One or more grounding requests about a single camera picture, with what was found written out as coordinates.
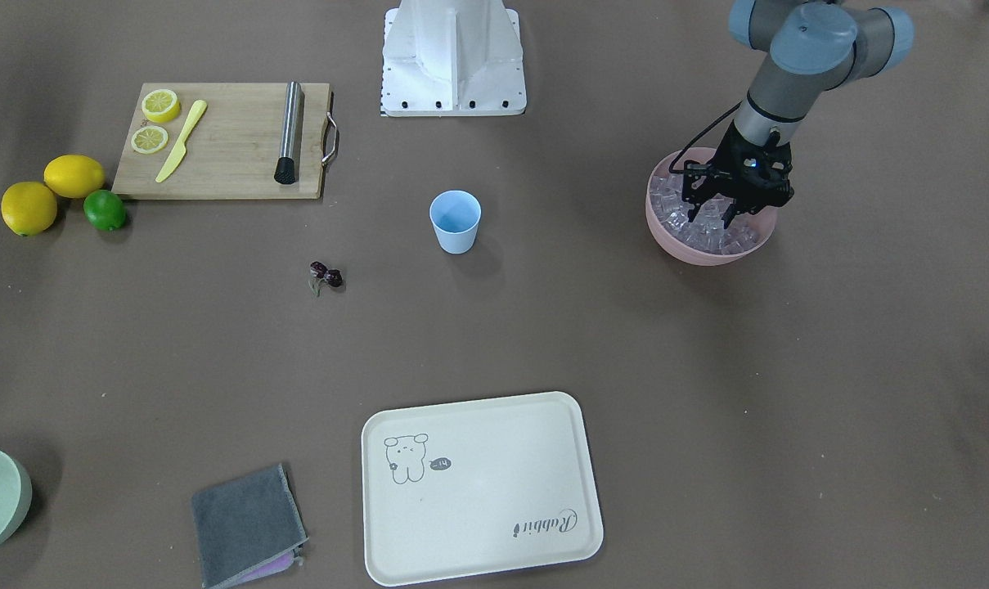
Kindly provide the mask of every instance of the towel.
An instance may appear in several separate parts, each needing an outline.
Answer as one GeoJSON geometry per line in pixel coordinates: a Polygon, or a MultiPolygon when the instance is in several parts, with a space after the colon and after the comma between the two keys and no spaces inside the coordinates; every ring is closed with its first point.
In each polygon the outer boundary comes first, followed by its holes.
{"type": "Polygon", "coordinates": [[[284,466],[192,496],[204,589],[226,589],[281,573],[308,540],[284,466]]]}

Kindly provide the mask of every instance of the blue cup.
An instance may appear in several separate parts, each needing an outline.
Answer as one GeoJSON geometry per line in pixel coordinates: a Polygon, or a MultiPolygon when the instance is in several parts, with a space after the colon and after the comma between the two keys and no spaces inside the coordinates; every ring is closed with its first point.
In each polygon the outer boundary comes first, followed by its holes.
{"type": "Polygon", "coordinates": [[[479,201],[467,191],[450,190],[435,197],[429,206],[429,220],[439,247],[449,254],[468,251],[476,242],[482,212],[479,201]]]}

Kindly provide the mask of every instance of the citrus fruit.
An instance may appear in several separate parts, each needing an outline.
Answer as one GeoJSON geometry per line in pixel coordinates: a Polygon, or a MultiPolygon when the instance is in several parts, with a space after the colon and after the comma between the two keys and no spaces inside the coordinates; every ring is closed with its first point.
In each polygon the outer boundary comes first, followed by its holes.
{"type": "Polygon", "coordinates": [[[173,90],[161,88],[153,90],[142,98],[142,112],[146,113],[146,119],[153,123],[169,123],[178,117],[181,112],[181,103],[178,95],[173,90]]]}
{"type": "Polygon", "coordinates": [[[18,182],[0,200],[3,222],[20,236],[38,234],[54,223],[57,198],[42,182],[18,182]]]}
{"type": "Polygon", "coordinates": [[[92,191],[83,201],[83,212],[87,214],[87,220],[102,231],[118,230],[127,220],[124,202],[113,191],[92,191]]]}
{"type": "Polygon", "coordinates": [[[131,149],[138,153],[150,154],[164,149],[168,141],[168,132],[162,127],[147,124],[131,135],[131,149]]]}
{"type": "Polygon", "coordinates": [[[43,182],[65,198],[84,198],[105,183],[105,169],[86,155],[62,155],[43,171],[43,182]]]}

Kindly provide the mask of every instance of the metal muddler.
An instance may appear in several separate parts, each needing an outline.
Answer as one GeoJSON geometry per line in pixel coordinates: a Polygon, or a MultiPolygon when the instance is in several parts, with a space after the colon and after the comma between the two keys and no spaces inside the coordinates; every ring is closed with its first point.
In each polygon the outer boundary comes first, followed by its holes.
{"type": "Polygon", "coordinates": [[[300,83],[287,84],[284,104],[284,132],[280,141],[280,159],[276,161],[273,178],[280,184],[293,184],[299,179],[301,158],[301,119],[304,115],[304,92],[300,83]]]}

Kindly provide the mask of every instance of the cutting board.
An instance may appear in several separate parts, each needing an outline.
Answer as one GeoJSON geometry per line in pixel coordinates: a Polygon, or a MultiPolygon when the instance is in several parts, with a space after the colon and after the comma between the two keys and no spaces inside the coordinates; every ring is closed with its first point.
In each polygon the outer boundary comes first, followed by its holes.
{"type": "Polygon", "coordinates": [[[119,158],[112,190],[129,199],[319,198],[323,183],[323,138],[330,111],[330,84],[303,83],[299,181],[280,184],[272,178],[280,157],[285,83],[144,83],[119,158]],[[159,89],[174,90],[181,113],[159,124],[168,145],[144,155],[131,149],[131,135],[150,123],[142,114],[142,98],[159,89]],[[187,155],[170,178],[156,181],[192,102],[207,101],[207,111],[185,142],[187,155]]]}

